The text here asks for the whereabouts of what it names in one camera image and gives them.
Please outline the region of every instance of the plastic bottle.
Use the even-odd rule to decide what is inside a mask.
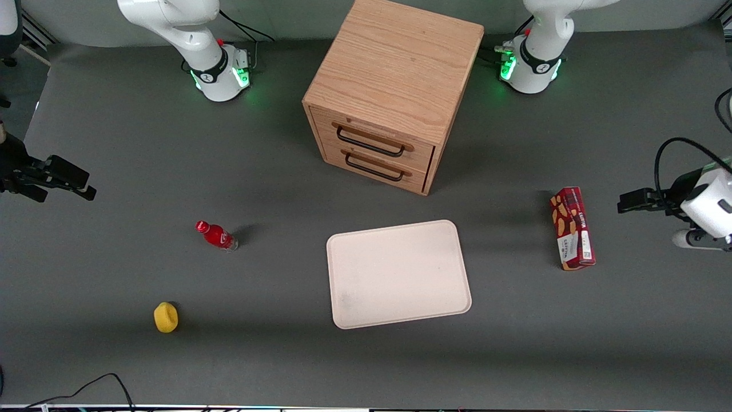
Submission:
[[[205,221],[199,221],[195,224],[195,229],[203,233],[206,242],[225,251],[235,251],[239,247],[239,241],[226,232],[217,224],[208,224]]]

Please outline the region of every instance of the drawer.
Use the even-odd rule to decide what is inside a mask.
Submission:
[[[368,155],[347,150],[343,145],[323,145],[325,161],[340,168],[358,173],[366,177],[389,183],[414,193],[422,194],[425,184],[425,173],[408,167],[396,167],[386,164]]]
[[[359,124],[342,114],[310,107],[323,145],[342,146],[382,163],[427,172],[433,146]]]

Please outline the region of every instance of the gray table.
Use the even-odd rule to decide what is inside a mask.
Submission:
[[[503,37],[491,37],[485,44]],[[104,372],[137,403],[389,408],[732,408],[730,256],[681,250],[681,222],[616,213],[658,146],[728,154],[718,25],[578,34],[541,95],[477,62],[428,197],[325,164],[300,99],[328,43],[264,44],[253,87],[206,101],[170,47],[64,47],[29,151],[91,172],[97,199],[0,199],[3,403]],[[669,147],[662,180],[706,163]],[[558,268],[547,200],[586,198],[598,263]],[[341,331],[330,235],[447,218],[473,296],[460,316]],[[224,254],[198,219],[239,228]],[[181,307],[179,331],[152,310]],[[113,381],[79,402],[124,402]]]

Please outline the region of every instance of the sponge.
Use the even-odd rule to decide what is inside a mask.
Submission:
[[[153,317],[155,318],[157,330],[164,334],[171,333],[178,326],[178,311],[169,302],[162,302],[157,305]]]

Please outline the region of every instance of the black metal handle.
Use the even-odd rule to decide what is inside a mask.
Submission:
[[[374,174],[376,176],[381,177],[382,179],[391,180],[392,182],[398,182],[398,181],[402,180],[402,177],[404,177],[404,172],[401,172],[399,174],[399,177],[389,176],[386,173],[377,172],[376,170],[369,169],[366,166],[361,166],[360,164],[355,164],[348,160],[350,158],[351,158],[351,154],[346,153],[346,164],[349,165],[350,167],[353,167],[358,170],[362,170],[363,172]]]
[[[370,144],[364,143],[362,141],[353,140],[351,138],[345,137],[344,135],[340,134],[340,132],[343,131],[343,126],[338,126],[338,129],[335,131],[335,134],[338,136],[338,138],[346,143],[355,144],[356,146],[363,147],[364,149],[373,150],[374,152],[381,153],[382,155],[391,156],[393,158],[398,158],[404,153],[404,145],[402,144],[402,147],[399,149],[398,152],[390,152],[388,150],[381,149],[380,147],[372,146]]]

